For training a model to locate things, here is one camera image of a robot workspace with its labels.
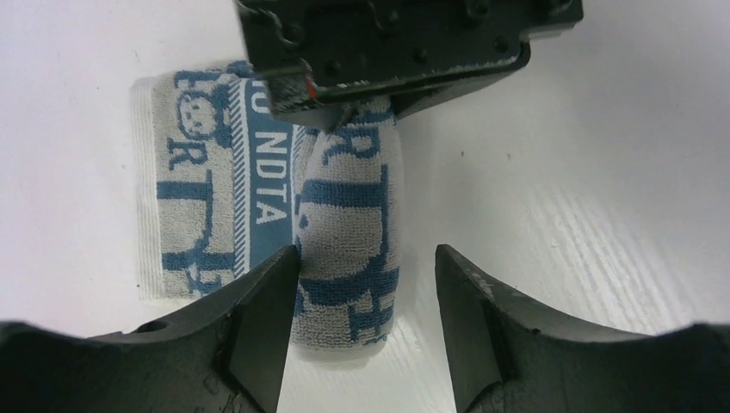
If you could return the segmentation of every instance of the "terry cloth fabric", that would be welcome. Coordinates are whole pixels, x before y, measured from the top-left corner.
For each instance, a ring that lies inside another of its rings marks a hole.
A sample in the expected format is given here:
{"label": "terry cloth fabric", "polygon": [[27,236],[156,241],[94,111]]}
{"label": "terry cloth fabric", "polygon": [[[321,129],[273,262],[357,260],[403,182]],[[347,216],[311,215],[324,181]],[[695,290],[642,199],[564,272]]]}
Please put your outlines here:
{"label": "terry cloth fabric", "polygon": [[132,87],[139,292],[186,304],[295,243],[292,341],[302,354],[373,354],[393,323],[399,135],[388,100],[333,133],[272,120],[237,62]]}

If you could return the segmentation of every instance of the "black mechanical part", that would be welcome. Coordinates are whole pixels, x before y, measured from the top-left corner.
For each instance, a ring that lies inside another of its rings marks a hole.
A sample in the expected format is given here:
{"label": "black mechanical part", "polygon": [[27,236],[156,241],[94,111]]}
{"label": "black mechanical part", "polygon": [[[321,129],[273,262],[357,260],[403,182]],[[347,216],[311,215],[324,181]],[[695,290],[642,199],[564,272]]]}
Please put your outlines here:
{"label": "black mechanical part", "polygon": [[0,324],[2,411],[275,412],[298,276],[290,246],[130,334]]}
{"label": "black mechanical part", "polygon": [[529,62],[529,39],[583,19],[581,0],[238,0],[271,115],[330,130],[360,100],[402,118]]}
{"label": "black mechanical part", "polygon": [[569,316],[448,245],[436,289],[458,413],[730,411],[730,327],[642,336]]}

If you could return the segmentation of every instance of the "towel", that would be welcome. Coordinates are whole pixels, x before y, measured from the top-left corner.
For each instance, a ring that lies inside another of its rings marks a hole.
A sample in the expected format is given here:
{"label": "towel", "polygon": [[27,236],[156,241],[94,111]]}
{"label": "towel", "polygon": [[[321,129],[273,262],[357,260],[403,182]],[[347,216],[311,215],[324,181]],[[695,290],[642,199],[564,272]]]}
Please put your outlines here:
{"label": "towel", "polygon": [[245,62],[141,79],[131,95],[141,299],[187,304],[294,243],[300,355],[376,354],[400,263],[402,159],[388,99],[361,102],[324,133],[273,120]]}

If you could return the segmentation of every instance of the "white surface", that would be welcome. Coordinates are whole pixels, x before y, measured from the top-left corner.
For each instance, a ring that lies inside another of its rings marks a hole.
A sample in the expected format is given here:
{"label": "white surface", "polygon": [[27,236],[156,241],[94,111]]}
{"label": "white surface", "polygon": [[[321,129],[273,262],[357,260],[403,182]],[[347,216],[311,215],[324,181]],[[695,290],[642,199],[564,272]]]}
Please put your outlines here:
{"label": "white surface", "polygon": [[[438,243],[601,324],[730,321],[730,3],[585,10],[524,71],[402,122],[393,336],[354,371],[291,359],[282,413],[454,409]],[[90,336],[167,311],[136,295],[127,89],[242,56],[228,0],[0,4],[0,318]]]}

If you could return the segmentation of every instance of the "towel fold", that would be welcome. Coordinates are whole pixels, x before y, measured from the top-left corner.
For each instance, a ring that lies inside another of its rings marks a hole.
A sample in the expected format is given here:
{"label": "towel fold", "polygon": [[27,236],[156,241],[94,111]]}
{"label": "towel fold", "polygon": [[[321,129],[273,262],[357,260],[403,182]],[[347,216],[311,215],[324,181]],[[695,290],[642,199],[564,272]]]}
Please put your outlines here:
{"label": "towel fold", "polygon": [[295,243],[292,341],[341,360],[381,348],[399,271],[399,135],[387,99],[333,133],[271,119],[245,62],[132,87],[138,279],[186,304]]}

